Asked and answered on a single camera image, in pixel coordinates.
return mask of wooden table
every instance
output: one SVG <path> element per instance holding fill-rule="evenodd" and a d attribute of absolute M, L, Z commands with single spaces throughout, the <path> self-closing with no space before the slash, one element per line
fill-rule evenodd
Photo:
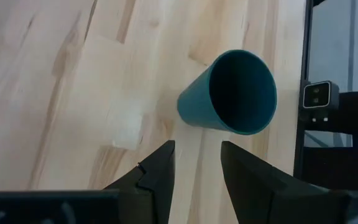
<path fill-rule="evenodd" d="M 101 189 L 176 140 L 170 223 L 236 223 L 222 140 L 291 174 L 305 0 L 0 0 L 0 190 Z M 271 69 L 254 136 L 186 125 L 178 94 L 222 52 Z"/>

